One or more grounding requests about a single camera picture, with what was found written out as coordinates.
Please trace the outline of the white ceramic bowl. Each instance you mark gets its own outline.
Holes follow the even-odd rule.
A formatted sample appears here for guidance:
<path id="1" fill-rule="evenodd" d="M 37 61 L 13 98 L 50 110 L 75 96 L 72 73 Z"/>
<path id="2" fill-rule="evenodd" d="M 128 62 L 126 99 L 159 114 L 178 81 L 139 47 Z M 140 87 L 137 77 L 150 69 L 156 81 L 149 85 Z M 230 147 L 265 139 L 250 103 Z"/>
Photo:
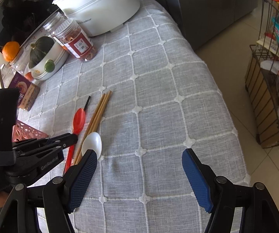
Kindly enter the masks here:
<path id="1" fill-rule="evenodd" d="M 28 68 L 33 79 L 45 81 L 57 73 L 64 65 L 69 53 L 55 42 L 47 54 L 38 62 L 29 60 Z"/>

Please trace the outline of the small green fruit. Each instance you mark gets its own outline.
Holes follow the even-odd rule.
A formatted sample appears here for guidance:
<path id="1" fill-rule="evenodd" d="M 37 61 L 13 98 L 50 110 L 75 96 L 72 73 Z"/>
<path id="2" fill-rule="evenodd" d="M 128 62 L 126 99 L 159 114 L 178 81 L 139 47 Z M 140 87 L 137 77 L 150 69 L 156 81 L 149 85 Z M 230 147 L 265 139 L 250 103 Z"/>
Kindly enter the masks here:
<path id="1" fill-rule="evenodd" d="M 55 69 L 54 61 L 51 59 L 47 60 L 44 66 L 45 72 L 52 73 L 54 69 Z"/>

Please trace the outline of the orange tangerine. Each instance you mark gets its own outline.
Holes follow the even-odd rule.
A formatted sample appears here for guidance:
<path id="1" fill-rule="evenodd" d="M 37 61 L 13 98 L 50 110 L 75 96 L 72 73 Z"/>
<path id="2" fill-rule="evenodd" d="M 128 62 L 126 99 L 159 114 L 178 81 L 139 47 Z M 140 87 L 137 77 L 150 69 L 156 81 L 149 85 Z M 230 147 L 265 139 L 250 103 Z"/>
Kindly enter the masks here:
<path id="1" fill-rule="evenodd" d="M 11 62 L 20 51 L 20 44 L 16 41 L 7 42 L 2 48 L 2 55 L 5 61 Z"/>

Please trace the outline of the white plastic spoon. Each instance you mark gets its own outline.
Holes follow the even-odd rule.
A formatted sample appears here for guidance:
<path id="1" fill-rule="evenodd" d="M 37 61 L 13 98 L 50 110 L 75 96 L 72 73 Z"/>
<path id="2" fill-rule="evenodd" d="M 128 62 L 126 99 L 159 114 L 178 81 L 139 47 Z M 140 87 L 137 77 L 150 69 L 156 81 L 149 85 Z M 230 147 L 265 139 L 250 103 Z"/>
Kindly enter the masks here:
<path id="1" fill-rule="evenodd" d="M 99 133 L 92 132 L 85 138 L 81 149 L 82 156 L 84 156 L 88 150 L 95 151 L 97 159 L 100 158 L 102 153 L 102 140 Z"/>

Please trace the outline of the red label plastic jar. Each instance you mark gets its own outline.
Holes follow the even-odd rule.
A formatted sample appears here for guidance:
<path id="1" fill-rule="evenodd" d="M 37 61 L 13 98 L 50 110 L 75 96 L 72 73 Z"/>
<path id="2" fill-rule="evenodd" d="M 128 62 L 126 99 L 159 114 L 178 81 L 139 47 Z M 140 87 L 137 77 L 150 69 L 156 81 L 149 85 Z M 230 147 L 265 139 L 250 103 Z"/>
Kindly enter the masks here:
<path id="1" fill-rule="evenodd" d="M 89 61 L 97 53 L 92 40 L 72 18 L 60 24 L 53 34 L 78 59 Z"/>

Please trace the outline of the black chopstick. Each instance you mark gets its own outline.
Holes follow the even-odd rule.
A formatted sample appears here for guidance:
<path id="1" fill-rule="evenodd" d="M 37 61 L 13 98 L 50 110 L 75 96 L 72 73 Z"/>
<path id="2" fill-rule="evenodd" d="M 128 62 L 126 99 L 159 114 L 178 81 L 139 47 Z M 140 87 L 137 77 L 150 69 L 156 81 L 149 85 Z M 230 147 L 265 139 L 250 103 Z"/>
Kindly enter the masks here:
<path id="1" fill-rule="evenodd" d="M 86 103 L 85 103 L 85 106 L 84 106 L 84 112 L 87 111 L 87 108 L 88 108 L 88 104 L 89 104 L 89 101 L 91 100 L 91 96 L 88 97 Z"/>

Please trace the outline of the purple label glass jar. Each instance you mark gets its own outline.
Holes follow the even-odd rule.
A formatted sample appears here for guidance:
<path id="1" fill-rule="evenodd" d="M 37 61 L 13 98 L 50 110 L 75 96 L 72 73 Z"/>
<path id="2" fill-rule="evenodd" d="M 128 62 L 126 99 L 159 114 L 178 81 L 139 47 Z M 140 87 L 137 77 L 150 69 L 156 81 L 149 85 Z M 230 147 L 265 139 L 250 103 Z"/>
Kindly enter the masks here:
<path id="1" fill-rule="evenodd" d="M 39 92 L 40 88 L 18 72 L 12 76 L 8 88 L 18 88 L 20 91 L 17 106 L 18 108 L 30 111 Z"/>

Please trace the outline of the pink perforated utensil basket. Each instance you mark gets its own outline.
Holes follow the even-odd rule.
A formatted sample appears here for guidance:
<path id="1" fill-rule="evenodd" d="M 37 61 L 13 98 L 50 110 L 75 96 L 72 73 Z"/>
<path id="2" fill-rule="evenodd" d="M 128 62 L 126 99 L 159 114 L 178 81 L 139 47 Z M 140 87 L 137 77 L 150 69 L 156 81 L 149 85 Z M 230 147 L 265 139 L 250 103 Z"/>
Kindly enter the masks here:
<path id="1" fill-rule="evenodd" d="M 12 142 L 20 142 L 22 140 L 34 138 L 41 139 L 46 137 L 48 137 L 46 133 L 33 128 L 20 120 L 17 120 L 16 124 L 13 126 Z"/>

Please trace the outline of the red plastic spoon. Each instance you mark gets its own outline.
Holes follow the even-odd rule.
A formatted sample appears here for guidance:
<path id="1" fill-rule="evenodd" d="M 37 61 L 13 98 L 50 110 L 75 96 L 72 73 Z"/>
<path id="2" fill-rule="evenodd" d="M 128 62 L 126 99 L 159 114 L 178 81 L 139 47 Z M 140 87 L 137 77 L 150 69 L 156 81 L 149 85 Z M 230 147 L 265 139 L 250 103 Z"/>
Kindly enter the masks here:
<path id="1" fill-rule="evenodd" d="M 75 134 L 75 135 L 80 134 L 80 132 L 83 130 L 84 125 L 85 125 L 85 118 L 86 118 L 86 113 L 85 113 L 84 109 L 79 108 L 73 118 L 73 134 Z M 63 174 L 65 174 L 67 172 L 67 170 L 69 169 L 69 167 L 71 166 L 74 150 L 75 150 L 75 145 L 71 145 L 68 150 Z"/>

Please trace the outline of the dark green pumpkin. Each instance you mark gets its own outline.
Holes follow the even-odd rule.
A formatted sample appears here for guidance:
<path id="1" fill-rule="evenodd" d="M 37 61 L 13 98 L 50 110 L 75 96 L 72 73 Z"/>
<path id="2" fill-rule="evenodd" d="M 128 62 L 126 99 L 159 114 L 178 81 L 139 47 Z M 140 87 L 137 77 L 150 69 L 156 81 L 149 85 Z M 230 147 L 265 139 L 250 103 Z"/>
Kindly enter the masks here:
<path id="1" fill-rule="evenodd" d="M 31 44 L 29 54 L 29 68 L 34 68 L 47 55 L 54 45 L 54 40 L 48 36 L 40 37 L 34 44 Z"/>

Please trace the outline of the grey checked tablecloth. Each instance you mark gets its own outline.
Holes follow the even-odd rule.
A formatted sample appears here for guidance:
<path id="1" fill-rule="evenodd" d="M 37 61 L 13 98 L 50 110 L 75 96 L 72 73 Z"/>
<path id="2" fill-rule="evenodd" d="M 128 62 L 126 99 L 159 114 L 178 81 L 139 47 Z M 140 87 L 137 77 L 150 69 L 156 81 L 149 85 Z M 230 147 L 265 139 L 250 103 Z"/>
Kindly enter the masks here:
<path id="1" fill-rule="evenodd" d="M 76 232 L 204 232 L 182 168 L 192 148 L 202 163 L 233 183 L 248 183 L 238 133 L 207 65 L 154 0 L 120 30 L 93 39 L 97 55 L 69 58 L 43 82 L 30 111 L 18 118 L 50 135 L 70 132 L 90 98 L 88 117 L 110 91 L 98 132 L 103 151 L 81 206 Z"/>

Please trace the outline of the black microwave oven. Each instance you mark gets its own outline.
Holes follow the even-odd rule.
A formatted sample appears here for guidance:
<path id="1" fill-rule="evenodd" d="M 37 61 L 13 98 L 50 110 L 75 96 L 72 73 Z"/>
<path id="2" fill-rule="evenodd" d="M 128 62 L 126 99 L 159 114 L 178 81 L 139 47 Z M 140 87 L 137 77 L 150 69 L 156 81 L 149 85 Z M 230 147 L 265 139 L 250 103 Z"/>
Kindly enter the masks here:
<path id="1" fill-rule="evenodd" d="M 0 0 L 0 51 L 10 41 L 23 44 L 57 10 L 53 0 Z"/>

